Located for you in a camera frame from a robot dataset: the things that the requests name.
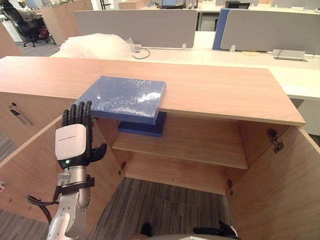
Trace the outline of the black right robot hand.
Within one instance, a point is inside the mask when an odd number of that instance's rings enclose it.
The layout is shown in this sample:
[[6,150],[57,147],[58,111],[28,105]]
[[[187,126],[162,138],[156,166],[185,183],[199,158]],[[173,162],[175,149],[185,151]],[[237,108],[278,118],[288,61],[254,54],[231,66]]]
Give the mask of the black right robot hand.
[[227,237],[227,238],[237,239],[237,240],[241,239],[238,236],[233,226],[228,225],[221,220],[218,221],[218,224],[219,224],[219,228],[194,227],[192,231],[195,234],[214,235],[214,236]]

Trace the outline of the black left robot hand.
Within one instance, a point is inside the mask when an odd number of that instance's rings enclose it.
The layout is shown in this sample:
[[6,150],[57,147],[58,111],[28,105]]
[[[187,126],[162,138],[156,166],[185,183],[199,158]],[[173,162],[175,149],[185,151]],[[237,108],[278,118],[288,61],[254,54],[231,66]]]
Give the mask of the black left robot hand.
[[61,127],[55,131],[55,156],[64,170],[77,166],[88,166],[102,160],[107,144],[93,147],[92,102],[72,104],[63,111]]

